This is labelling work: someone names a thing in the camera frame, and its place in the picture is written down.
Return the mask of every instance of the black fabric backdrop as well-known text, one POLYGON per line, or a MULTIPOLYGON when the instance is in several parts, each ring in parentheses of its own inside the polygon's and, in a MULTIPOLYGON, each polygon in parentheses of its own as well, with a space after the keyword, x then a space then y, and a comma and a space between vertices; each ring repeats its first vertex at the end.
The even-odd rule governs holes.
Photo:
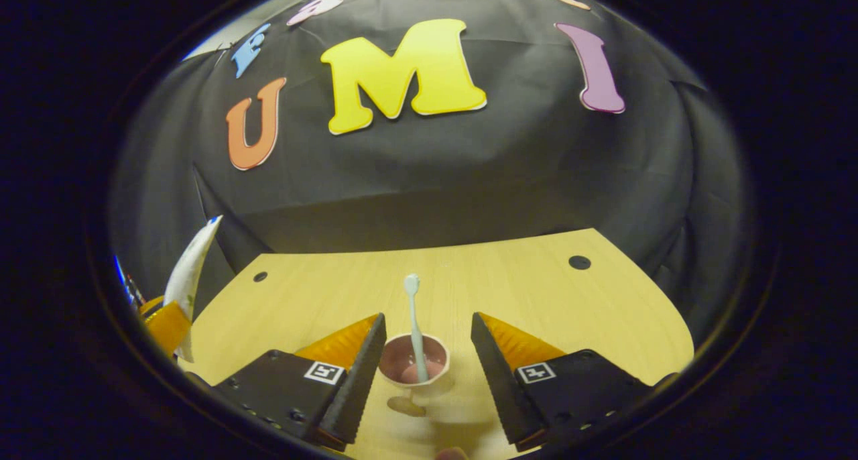
POLYGON ((593 0, 344 0, 288 27, 310 0, 269 20, 240 79, 234 50, 177 65, 129 124, 109 210, 111 239, 147 298, 161 295, 190 238, 225 216, 195 314, 257 254, 408 249, 595 227, 674 301, 695 344, 733 288, 751 225, 737 138, 716 97, 652 36, 593 0), (415 23, 456 18, 488 103, 328 132, 334 103, 322 52, 365 36, 392 54, 415 23), (580 103, 583 74, 562 22, 600 36, 620 115, 580 103), (285 76, 279 136, 260 167, 227 153, 227 111, 285 76))

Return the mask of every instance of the orange letter u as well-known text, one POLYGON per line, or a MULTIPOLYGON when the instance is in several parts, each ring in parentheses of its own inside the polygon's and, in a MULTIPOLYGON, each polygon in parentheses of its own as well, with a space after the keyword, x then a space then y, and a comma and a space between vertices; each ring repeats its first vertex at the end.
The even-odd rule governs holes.
POLYGON ((245 116, 253 100, 243 99, 227 113, 229 160, 237 169, 249 170, 260 166, 273 151, 273 146, 277 142, 277 102, 284 85, 286 85, 286 78, 277 78, 259 90, 257 97, 263 107, 261 112, 263 127, 261 127, 259 141, 253 146, 247 145, 245 137, 245 116))

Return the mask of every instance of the orange object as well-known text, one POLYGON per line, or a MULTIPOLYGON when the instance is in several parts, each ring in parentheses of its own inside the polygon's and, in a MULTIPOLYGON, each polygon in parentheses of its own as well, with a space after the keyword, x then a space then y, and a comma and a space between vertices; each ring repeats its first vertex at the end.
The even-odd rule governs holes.
POLYGON ((502 320, 494 319, 488 314, 479 314, 512 371, 522 366, 560 358, 566 354, 534 335, 529 335, 515 326, 507 325, 502 320))
POLYGON ((364 344, 370 328, 373 328, 376 317, 378 317, 378 314, 353 323, 353 325, 346 326, 340 329, 340 331, 310 344, 310 346, 301 348, 295 353, 295 356, 341 366, 346 369, 352 368, 352 364, 355 362, 355 358, 361 350, 361 346, 364 344))
POLYGON ((147 316, 146 313, 148 311, 152 310, 153 307, 160 306, 160 304, 163 301, 164 301, 164 296, 154 298, 151 301, 148 301, 147 303, 143 303, 143 305, 140 306, 140 309, 137 310, 137 312, 140 313, 140 316, 146 317, 147 316))
POLYGON ((190 319, 178 303, 169 303, 146 319, 146 328, 164 352, 172 355, 190 331, 190 319))
POLYGON ((227 148, 229 159, 239 170, 249 170, 260 166, 267 160, 277 142, 277 102, 286 78, 277 78, 259 90, 257 98, 261 102, 261 135, 254 145, 247 145, 245 136, 245 116, 251 106, 251 99, 236 103, 227 113, 227 148))

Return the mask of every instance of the yellow letter m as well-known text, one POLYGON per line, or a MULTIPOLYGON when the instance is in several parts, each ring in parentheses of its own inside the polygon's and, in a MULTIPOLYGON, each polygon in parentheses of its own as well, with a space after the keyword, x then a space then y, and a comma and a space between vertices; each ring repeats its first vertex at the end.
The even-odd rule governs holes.
POLYGON ((358 86, 388 118, 399 117, 414 73, 420 88, 411 107, 421 115, 471 111, 485 106, 485 91, 474 86, 459 34, 465 23, 433 19, 411 26, 393 57, 367 38, 341 42, 322 54, 334 82, 333 134, 368 127, 373 111, 361 105, 358 86))

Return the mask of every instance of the foam letter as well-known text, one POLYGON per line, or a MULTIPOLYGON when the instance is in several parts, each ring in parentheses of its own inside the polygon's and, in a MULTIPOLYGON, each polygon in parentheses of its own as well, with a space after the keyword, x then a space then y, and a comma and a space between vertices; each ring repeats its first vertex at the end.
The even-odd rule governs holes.
POLYGON ((348 133, 373 122, 373 112, 361 105, 358 86, 386 117, 399 117, 414 73, 420 90, 411 106, 421 115, 484 107, 485 91, 471 81, 459 41, 464 29, 465 23, 457 19, 414 24, 393 57, 365 38, 350 39, 325 51, 321 60, 330 64, 334 84, 330 132, 348 133))
POLYGON ((229 136, 229 160, 239 170, 249 170, 263 164, 277 142, 277 105, 280 90, 286 84, 286 78, 277 78, 259 90, 257 95, 261 102, 261 120, 263 128, 259 141, 253 146, 247 145, 245 138, 245 116, 251 106, 251 99, 243 99, 236 103, 227 113, 229 136))
POLYGON ((343 4, 343 0, 315 0, 310 4, 301 7, 298 13, 292 16, 286 24, 288 26, 304 22, 307 17, 318 16, 321 13, 327 13, 337 5, 343 4))
POLYGON ((569 36, 585 73, 585 89, 581 91, 581 103, 595 111, 622 113, 625 110, 625 102, 613 84, 611 68, 603 51, 604 41, 597 35, 571 24, 556 23, 554 27, 569 36))
POLYGON ((271 27, 270 23, 266 23, 263 27, 259 28, 257 32, 253 33, 252 36, 247 38, 244 44, 239 46, 238 50, 235 50, 235 54, 233 54, 233 62, 235 62, 235 66, 238 66, 238 71, 235 72, 235 78, 241 78, 241 75, 244 74, 245 69, 254 59, 257 59, 257 54, 259 54, 259 46, 265 40, 265 32, 267 29, 271 27))

